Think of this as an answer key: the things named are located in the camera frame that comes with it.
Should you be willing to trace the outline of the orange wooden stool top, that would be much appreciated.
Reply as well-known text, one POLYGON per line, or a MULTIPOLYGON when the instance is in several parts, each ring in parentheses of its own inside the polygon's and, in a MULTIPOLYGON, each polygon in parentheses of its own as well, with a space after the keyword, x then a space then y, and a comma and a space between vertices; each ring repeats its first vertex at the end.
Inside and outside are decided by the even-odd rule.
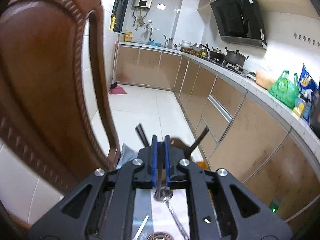
POLYGON ((197 161, 196 163, 203 170, 210 170, 210 168, 208 167, 208 165, 207 165, 207 163, 205 161, 197 161))

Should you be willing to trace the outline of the carved brown wooden chair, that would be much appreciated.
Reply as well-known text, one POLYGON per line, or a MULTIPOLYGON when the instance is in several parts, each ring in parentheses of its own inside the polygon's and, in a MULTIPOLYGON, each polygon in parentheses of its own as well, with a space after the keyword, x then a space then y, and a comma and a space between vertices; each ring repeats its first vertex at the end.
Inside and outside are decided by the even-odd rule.
POLYGON ((120 158, 107 98, 103 23, 101 0, 1 0, 1 139, 61 193, 97 168, 114 170, 120 158), (85 31, 107 154, 85 104, 85 31))

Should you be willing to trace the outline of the yellow box on counter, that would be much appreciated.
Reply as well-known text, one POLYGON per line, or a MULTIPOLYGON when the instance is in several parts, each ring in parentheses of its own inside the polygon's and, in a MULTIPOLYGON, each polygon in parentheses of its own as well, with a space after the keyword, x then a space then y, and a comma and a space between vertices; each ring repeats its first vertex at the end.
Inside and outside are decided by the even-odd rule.
POLYGON ((124 35, 124 41, 125 42, 131 42, 132 41, 132 35, 133 32, 126 30, 124 35))

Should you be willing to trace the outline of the beige kitchen base cabinets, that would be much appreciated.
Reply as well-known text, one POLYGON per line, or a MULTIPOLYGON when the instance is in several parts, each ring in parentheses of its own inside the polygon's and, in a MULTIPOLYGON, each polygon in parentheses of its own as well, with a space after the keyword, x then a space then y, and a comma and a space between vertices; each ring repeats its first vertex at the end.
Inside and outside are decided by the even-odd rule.
POLYGON ((226 168, 293 231, 319 216, 319 139, 253 81, 179 51, 118 44, 118 83, 172 91, 211 170, 226 168))

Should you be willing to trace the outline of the green plastic bag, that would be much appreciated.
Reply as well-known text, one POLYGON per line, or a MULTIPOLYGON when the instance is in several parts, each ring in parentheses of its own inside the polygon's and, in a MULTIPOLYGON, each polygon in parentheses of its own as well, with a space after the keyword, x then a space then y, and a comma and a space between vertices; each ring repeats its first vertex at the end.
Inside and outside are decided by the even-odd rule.
POLYGON ((268 92, 289 109, 293 109, 299 94, 297 73, 290 76, 290 72, 284 70, 268 92))

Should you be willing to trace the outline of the pink dustpan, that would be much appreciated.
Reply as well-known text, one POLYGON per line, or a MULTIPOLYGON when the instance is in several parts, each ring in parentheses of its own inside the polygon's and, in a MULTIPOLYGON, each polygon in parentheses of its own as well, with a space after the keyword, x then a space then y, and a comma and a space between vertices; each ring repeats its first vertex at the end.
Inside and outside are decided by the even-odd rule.
POLYGON ((123 94, 127 94, 127 92, 121 86, 117 85, 116 87, 112 87, 110 89, 110 94, 123 95, 123 94))

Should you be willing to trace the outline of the brown wooden utensil holder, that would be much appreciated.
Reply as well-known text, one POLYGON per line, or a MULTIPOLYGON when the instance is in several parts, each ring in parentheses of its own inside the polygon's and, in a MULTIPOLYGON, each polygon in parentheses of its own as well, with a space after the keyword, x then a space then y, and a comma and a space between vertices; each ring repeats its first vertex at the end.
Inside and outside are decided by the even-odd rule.
POLYGON ((171 138, 170 139, 171 146, 178 148, 183 151, 184 158, 191 160, 191 153, 193 151, 192 145, 189 146, 185 142, 183 142, 180 138, 171 138))

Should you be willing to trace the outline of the yellow bottle on ledge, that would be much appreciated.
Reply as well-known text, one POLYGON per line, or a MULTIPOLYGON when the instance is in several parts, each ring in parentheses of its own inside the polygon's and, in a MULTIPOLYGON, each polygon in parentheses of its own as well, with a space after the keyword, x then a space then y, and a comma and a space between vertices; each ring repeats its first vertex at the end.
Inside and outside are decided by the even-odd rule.
POLYGON ((109 31, 114 31, 115 26, 116 26, 116 16, 112 15, 109 31))

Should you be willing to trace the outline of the steel ladle spoon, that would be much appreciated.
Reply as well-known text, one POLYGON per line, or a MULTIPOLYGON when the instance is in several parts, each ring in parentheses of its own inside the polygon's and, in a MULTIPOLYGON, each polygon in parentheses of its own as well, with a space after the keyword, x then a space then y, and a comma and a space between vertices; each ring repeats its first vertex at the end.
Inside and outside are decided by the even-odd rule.
POLYGON ((164 168, 163 168, 163 164, 161 164, 160 167, 157 168, 156 191, 155 191, 155 194, 153 195, 153 198, 156 201, 159 201, 159 202, 162 201, 165 203, 183 239, 190 239, 187 231, 183 227, 178 216, 176 215, 176 212, 173 210, 173 207, 170 204, 170 200, 173 196, 173 191, 163 185, 163 173, 164 173, 164 168))

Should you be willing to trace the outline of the black chopstick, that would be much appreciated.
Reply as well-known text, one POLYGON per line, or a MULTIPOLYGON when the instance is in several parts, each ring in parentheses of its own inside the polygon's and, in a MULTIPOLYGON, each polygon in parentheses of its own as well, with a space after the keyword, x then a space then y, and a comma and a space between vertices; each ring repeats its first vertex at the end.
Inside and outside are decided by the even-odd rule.
POLYGON ((195 148, 197 148, 197 146, 199 146, 199 144, 201 143, 201 141, 204 139, 204 137, 207 135, 208 132, 209 132, 209 127, 206 125, 204 127, 204 130, 200 134, 200 136, 195 140, 195 142, 191 146, 187 147, 187 149, 184 151, 184 155, 187 159, 191 158, 192 152, 195 150, 195 148))
POLYGON ((136 133, 138 135, 138 137, 140 138, 142 144, 144 145, 144 147, 150 147, 150 143, 148 141, 147 136, 145 135, 143 126, 141 123, 139 123, 136 127, 135 127, 136 133))

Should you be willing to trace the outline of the black range hood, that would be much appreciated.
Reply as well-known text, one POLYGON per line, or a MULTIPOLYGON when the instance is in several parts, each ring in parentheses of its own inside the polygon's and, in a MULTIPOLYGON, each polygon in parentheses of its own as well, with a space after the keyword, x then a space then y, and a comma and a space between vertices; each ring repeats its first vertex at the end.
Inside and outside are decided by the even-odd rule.
POLYGON ((210 6, 222 41, 267 49, 258 0, 215 0, 210 6))

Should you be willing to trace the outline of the chrome sink faucet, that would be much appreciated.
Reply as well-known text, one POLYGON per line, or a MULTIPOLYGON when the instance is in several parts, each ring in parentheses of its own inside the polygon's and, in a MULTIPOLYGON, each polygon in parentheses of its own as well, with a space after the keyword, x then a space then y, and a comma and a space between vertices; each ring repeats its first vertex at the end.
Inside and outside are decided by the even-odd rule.
POLYGON ((153 42, 154 40, 152 39, 152 34, 153 34, 153 27, 150 24, 146 24, 144 26, 144 31, 146 34, 148 34, 148 42, 153 42))

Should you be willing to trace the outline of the blue snack bag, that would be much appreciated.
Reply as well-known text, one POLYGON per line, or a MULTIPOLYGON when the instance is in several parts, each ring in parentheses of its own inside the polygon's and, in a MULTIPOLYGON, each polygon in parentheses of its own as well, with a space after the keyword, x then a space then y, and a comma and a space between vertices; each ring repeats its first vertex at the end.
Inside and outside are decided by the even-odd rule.
POLYGON ((307 101, 310 101, 311 104, 314 104, 318 98, 318 89, 319 86, 307 71, 306 66, 303 65, 302 72, 298 80, 300 96, 304 97, 307 101))

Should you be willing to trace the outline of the dark cooking pot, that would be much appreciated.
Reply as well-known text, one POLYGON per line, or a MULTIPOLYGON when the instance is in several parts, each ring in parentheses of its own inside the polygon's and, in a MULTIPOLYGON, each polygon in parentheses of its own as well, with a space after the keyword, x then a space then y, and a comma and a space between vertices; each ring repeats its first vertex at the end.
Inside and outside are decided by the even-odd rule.
POLYGON ((225 48, 225 50, 225 61, 234 66, 243 67, 245 61, 249 58, 249 56, 245 56, 242 53, 240 53, 239 50, 229 50, 227 47, 225 48))

